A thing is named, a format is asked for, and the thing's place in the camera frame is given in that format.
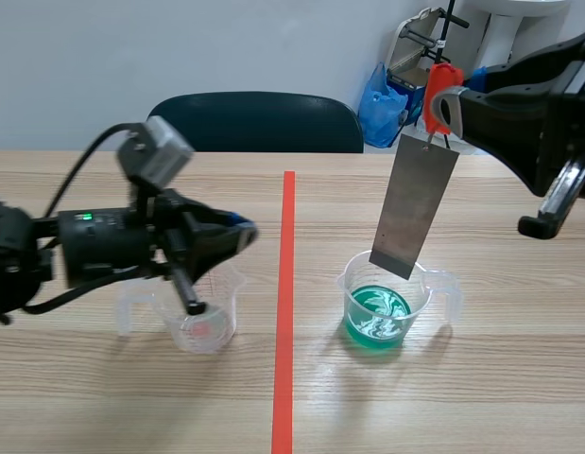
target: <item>black chair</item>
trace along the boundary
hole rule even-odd
[[[176,96],[159,115],[197,151],[362,153],[363,133],[345,104],[319,96],[230,92]]]

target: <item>white sink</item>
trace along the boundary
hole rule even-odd
[[[556,14],[570,0],[469,0],[479,9],[499,16],[542,17]]]
[[[468,0],[491,13],[490,26],[483,39],[477,68],[508,63],[517,31],[524,17],[551,16],[567,7],[571,0]]]

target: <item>blue plastic bag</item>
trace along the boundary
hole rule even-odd
[[[387,86],[385,64],[379,63],[359,104],[359,122],[365,142],[378,148],[389,147],[400,128],[400,115],[406,104],[407,96]]]

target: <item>table surface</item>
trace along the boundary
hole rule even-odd
[[[38,216],[76,158],[0,151],[0,198]],[[338,329],[335,277],[371,246],[393,159],[198,154],[174,186],[262,233],[235,259],[248,285],[231,344],[188,355],[151,318],[119,340],[117,288],[17,313],[0,327],[0,453],[270,452],[285,170],[297,176],[295,452],[585,453],[585,202],[556,240],[521,237],[539,201],[492,158],[461,157],[421,255],[459,276],[461,322],[424,314],[384,356]],[[60,208],[124,206],[127,192],[113,154],[97,153]]]

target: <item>empty measuring cup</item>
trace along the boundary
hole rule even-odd
[[[459,319],[463,295],[456,278],[416,264],[408,281],[370,263],[370,251],[356,255],[337,278],[344,292],[349,334],[371,348],[401,345],[418,316],[437,297],[445,299],[445,319]]]
[[[133,304],[149,303],[181,350],[213,353],[227,344],[235,332],[236,294],[245,282],[244,276],[228,262],[208,271],[194,285],[199,300],[208,307],[203,314],[195,316],[185,313],[170,282],[125,283],[117,309],[118,331],[121,335],[131,331]]]

